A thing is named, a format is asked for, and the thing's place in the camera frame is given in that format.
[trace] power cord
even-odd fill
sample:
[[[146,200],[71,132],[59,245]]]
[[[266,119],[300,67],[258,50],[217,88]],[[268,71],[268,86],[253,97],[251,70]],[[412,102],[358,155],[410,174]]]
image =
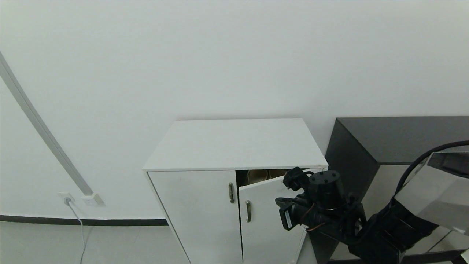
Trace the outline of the power cord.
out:
[[[84,232],[83,232],[83,222],[82,220],[78,217],[78,215],[76,215],[75,213],[75,210],[73,210],[72,206],[70,206],[70,202],[72,201],[72,199],[70,198],[65,198],[64,200],[64,203],[70,207],[70,209],[72,209],[72,212],[73,214],[75,215],[76,219],[78,219],[78,221],[80,222],[80,225],[82,226],[82,239],[83,239],[83,251],[82,251],[82,256],[80,258],[80,264],[82,264],[82,261],[83,261],[83,255],[85,254],[85,249],[86,249],[86,241],[85,241],[85,235],[84,235]]]

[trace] cable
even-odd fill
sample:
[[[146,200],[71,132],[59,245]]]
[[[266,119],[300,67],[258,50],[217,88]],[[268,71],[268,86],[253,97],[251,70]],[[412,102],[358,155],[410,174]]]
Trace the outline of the cable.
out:
[[[83,262],[83,255],[85,254],[85,249],[86,249],[86,241],[85,241],[85,235],[84,235],[84,232],[83,232],[83,222],[82,220],[78,217],[78,215],[76,215],[75,213],[75,210],[73,210],[73,208],[70,206],[70,202],[72,200],[70,198],[65,198],[65,204],[68,205],[68,207],[70,207],[70,209],[72,209],[72,212],[73,214],[75,215],[76,219],[78,219],[78,221],[80,222],[80,225],[82,227],[82,239],[83,239],[83,251],[82,251],[82,256],[80,258],[80,264],[82,264]]]
[[[303,224],[303,220],[305,218],[305,216],[311,211],[311,209],[313,209],[314,207],[314,203],[313,205],[311,205],[311,207],[306,211],[306,213],[300,218],[300,224]]]
[[[403,173],[401,176],[401,179],[399,180],[399,183],[397,184],[396,187],[396,192],[394,195],[396,195],[404,186],[404,183],[407,180],[407,177],[410,175],[410,173],[422,162],[424,161],[427,157],[429,157],[433,152],[438,152],[447,148],[455,148],[455,147],[461,147],[461,146],[469,146],[469,140],[463,140],[463,141],[456,141],[452,143],[447,143],[435,148],[430,149],[429,151],[423,153],[418,157],[412,164],[406,169],[406,171]]]

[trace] black cable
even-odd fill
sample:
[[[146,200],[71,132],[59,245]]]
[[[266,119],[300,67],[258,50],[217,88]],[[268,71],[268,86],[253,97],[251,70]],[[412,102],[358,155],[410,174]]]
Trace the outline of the black cable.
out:
[[[422,161],[424,161],[426,158],[428,158],[433,152],[438,152],[438,151],[445,150],[445,149],[447,149],[447,148],[455,148],[455,147],[461,147],[461,146],[469,146],[469,140],[463,140],[463,141],[456,141],[456,142],[452,142],[452,143],[447,143],[447,144],[444,144],[444,145],[441,145],[441,146],[432,148],[432,149],[430,149],[429,151],[427,151],[427,152],[423,153],[422,155],[420,155],[420,157],[418,157],[418,158],[406,169],[406,171],[405,171],[405,172],[403,173],[403,175],[401,176],[401,179],[399,180],[399,183],[397,184],[396,192],[394,193],[394,195],[396,195],[396,194],[402,189],[402,187],[404,186],[404,183],[406,182],[407,177],[410,175],[410,173],[411,173]]]

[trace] white wall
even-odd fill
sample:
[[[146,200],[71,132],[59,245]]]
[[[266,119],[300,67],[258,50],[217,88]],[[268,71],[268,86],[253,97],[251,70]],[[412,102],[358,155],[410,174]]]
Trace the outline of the white wall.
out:
[[[469,2],[5,1],[0,47],[106,207],[161,218],[140,168],[173,120],[468,115]],[[1,214],[80,192],[2,86]]]

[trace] open cabinet door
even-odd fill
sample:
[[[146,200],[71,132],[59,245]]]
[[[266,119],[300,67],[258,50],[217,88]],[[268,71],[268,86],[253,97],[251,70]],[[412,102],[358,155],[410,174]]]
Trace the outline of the open cabinet door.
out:
[[[278,177],[239,188],[243,264],[294,264],[298,259],[306,231],[299,225],[283,229],[275,198],[293,198],[303,190],[289,190],[282,180]]]

